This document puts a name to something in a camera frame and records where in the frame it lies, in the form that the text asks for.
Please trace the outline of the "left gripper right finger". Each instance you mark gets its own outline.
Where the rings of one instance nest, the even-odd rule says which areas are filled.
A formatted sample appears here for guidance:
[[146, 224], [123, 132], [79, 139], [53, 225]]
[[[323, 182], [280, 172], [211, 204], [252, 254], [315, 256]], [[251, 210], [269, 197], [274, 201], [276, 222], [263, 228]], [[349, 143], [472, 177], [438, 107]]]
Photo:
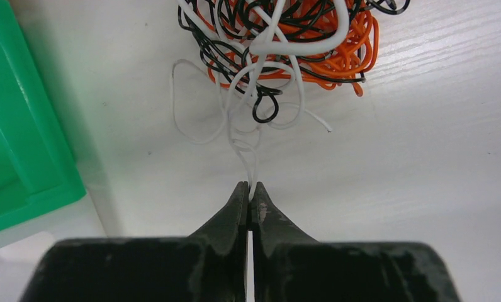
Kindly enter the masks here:
[[271, 200], [250, 202], [256, 301], [459, 301], [440, 255], [422, 242], [319, 242]]

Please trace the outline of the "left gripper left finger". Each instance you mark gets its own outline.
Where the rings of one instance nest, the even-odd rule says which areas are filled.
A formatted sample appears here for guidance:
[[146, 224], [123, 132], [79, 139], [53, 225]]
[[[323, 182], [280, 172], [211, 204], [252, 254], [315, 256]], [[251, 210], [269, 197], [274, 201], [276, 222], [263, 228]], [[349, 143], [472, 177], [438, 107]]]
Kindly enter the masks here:
[[22, 301], [245, 301], [249, 188], [186, 237], [70, 238], [41, 258]]

